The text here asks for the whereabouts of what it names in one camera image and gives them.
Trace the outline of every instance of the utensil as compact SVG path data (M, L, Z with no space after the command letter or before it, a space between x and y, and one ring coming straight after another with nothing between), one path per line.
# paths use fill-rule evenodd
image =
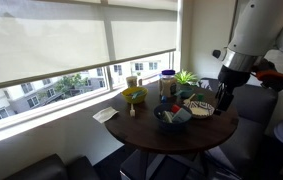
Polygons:
M131 109L130 109L130 116L134 117L135 116L135 110L133 108L133 104L131 103Z
M195 96L195 93L193 93L188 99L185 99L183 101L184 104L187 104L187 103L190 103L191 102L191 99Z

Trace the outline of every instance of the plate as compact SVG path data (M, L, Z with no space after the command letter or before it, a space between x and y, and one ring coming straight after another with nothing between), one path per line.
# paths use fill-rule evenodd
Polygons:
M204 119L211 116L214 112L214 107L206 102L201 101L190 101L184 104L192 111L192 115L197 119Z

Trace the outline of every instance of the blue bowl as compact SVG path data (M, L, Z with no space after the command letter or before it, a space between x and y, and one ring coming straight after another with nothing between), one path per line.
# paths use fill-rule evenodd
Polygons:
M185 129L188 121L182 123L168 123L161 119L161 114L163 114L163 111L171 111L173 105L173 103L163 103L158 105L156 108L154 108L154 116L156 117L157 122L159 123L159 127L163 130L169 132L182 131ZM182 108L186 109L188 112L191 112L191 110L187 107L182 106Z

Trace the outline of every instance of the potted plant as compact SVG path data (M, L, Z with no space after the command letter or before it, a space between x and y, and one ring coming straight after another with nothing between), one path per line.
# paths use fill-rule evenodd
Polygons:
M174 77L177 80L177 95L181 95L182 98L190 97L193 94L193 87L196 86L198 81L197 76L182 69Z

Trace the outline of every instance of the window frame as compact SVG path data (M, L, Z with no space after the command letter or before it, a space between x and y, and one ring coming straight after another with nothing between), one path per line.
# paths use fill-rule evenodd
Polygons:
M158 62L149 62L149 70L158 70Z
M47 90L47 96L48 96L48 98L51 98L51 97L55 96L54 88L50 88L50 89Z
M96 68L97 69L97 75L98 76L103 76L103 70L102 67Z
M92 86L92 82L90 79L87 80L87 86Z
M0 111L2 111L2 110L5 111L5 113L7 114L7 116L6 116L6 117L2 117L2 114L0 113L0 120L1 120L1 119L4 119L4 118L7 118L7 117L10 116L9 113L8 113L8 111L6 110L6 108L1 108Z
M21 86L22 91L23 91L24 94L28 94L29 92L31 92L31 91L34 90L31 83L22 83L22 84L20 84L20 86Z
M122 65L114 64L113 65L114 72L117 72L119 76L122 76Z
M27 103L28 103L28 105L29 105L29 107L30 107L30 108L33 108L33 107L38 106L38 105L40 104L40 101L39 101L39 99L38 99L38 97L37 97L37 96L33 96L33 97L31 97L31 98L27 99Z
M43 80L42 80L42 83L43 83L44 86L46 86L46 85L48 85L48 84L51 84L51 80L50 80L50 78L43 79Z
M134 68L136 71L143 71L144 70L143 63L140 62L134 63Z
M104 82L104 80L99 80L99 86L100 86L100 88L105 87L105 82Z

